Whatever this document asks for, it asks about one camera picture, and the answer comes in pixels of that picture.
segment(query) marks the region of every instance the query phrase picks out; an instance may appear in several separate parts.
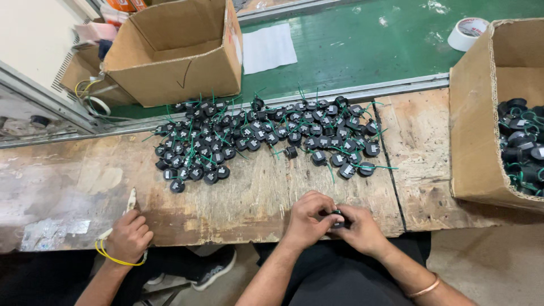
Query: sneaker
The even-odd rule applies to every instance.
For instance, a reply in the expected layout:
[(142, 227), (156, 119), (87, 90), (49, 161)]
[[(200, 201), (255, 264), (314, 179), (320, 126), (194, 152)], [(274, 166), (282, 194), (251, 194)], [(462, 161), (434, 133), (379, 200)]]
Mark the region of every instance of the sneaker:
[(191, 286), (196, 291), (204, 291), (217, 278), (230, 271), (236, 262), (236, 250), (234, 246), (223, 247), (208, 257), (211, 256), (217, 256), (217, 263), (212, 264), (210, 269), (198, 281), (191, 281)]
[(148, 281), (147, 281), (147, 284), (148, 285), (158, 285), (160, 284), (164, 279), (164, 273), (161, 273), (159, 276), (157, 277), (152, 277), (150, 278)]

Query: human hand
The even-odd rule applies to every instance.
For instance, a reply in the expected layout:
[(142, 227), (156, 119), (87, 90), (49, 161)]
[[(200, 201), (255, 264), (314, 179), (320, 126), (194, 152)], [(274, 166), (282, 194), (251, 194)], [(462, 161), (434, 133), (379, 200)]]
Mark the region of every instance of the human hand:
[(113, 224), (113, 231), (106, 240), (108, 255), (135, 264), (144, 254), (153, 238), (153, 232), (145, 224), (140, 212), (129, 210)]
[(387, 253), (390, 243), (368, 209), (349, 205), (338, 205), (338, 209), (351, 221), (351, 226), (349, 229), (331, 229), (333, 234), (340, 236), (362, 254), (375, 259)]
[(334, 201), (317, 191), (305, 193), (291, 209), (291, 219), (282, 243), (302, 252), (315, 244), (336, 222), (344, 222), (339, 215), (328, 215), (321, 221), (315, 216), (320, 210), (331, 213), (336, 209)]

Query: worn wooden table surface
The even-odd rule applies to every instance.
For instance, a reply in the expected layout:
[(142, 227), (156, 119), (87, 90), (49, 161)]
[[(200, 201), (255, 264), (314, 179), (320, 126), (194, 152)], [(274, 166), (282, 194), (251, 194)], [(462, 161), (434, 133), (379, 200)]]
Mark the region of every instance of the worn wooden table surface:
[[(280, 160), (263, 144), (227, 161), (230, 178), (213, 186), (186, 184), (181, 194), (154, 165), (149, 133), (0, 150), (0, 249), (86, 249), (126, 207), (132, 187), (158, 246), (278, 241), (291, 205), (315, 189), (337, 203), (365, 206), (389, 237), (403, 224), (389, 171), (332, 183), (327, 167), (310, 155)], [(276, 145), (283, 149), (287, 142)], [(384, 154), (373, 158), (386, 164)]]
[(471, 203), (450, 193), (449, 89), (376, 99), (406, 230), (544, 223), (544, 215)]

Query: yellow wire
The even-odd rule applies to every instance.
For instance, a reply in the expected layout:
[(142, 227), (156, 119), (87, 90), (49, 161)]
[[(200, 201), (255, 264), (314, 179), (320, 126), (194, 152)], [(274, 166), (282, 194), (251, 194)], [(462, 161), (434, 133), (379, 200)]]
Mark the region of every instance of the yellow wire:
[(145, 259), (146, 259), (145, 256), (144, 256), (144, 259), (139, 264), (131, 264), (129, 262), (124, 262), (124, 261), (121, 261), (119, 259), (112, 258), (110, 255), (108, 255), (108, 253), (106, 253), (106, 250), (104, 249), (103, 241), (104, 241), (104, 239), (100, 240), (100, 248), (102, 249), (101, 251), (98, 248), (98, 240), (95, 241), (95, 248), (96, 248), (96, 250), (98, 251), (98, 253), (100, 255), (102, 255), (102, 256), (104, 256), (106, 258), (109, 258), (112, 261), (117, 262), (118, 264), (125, 265), (125, 266), (141, 266), (141, 265), (143, 265), (145, 263)]
[(100, 82), (101, 79), (99, 79), (99, 80), (97, 80), (97, 81), (92, 81), (92, 82), (90, 82), (89, 85), (87, 85), (87, 87), (85, 87), (85, 89), (83, 89), (83, 91), (81, 92), (81, 94), (78, 94), (78, 93), (77, 93), (77, 88), (79, 87), (79, 85), (80, 85), (81, 83), (87, 82), (87, 81), (90, 81), (90, 80), (89, 80), (89, 79), (86, 79), (86, 80), (81, 81), (81, 82), (79, 82), (79, 83), (76, 84), (76, 87), (74, 88), (74, 91), (76, 92), (76, 97), (81, 98), (81, 97), (87, 92), (87, 90), (89, 89), (89, 87), (91, 87), (91, 85)]

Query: forearm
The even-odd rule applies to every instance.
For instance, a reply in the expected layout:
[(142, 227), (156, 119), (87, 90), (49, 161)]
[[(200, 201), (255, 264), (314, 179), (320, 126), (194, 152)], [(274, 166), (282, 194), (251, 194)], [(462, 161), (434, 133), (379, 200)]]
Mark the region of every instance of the forearm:
[(244, 290), (236, 305), (280, 305), (300, 253), (301, 251), (293, 250), (280, 241)]
[[(431, 286), (436, 280), (433, 273), (391, 243), (387, 243), (380, 254), (376, 259), (386, 267), (406, 294), (420, 292)], [(420, 306), (475, 305), (474, 302), (442, 280), (430, 292), (416, 297), (414, 302)]]
[(107, 259), (77, 300), (76, 306), (111, 305), (130, 269), (130, 266), (122, 266)]

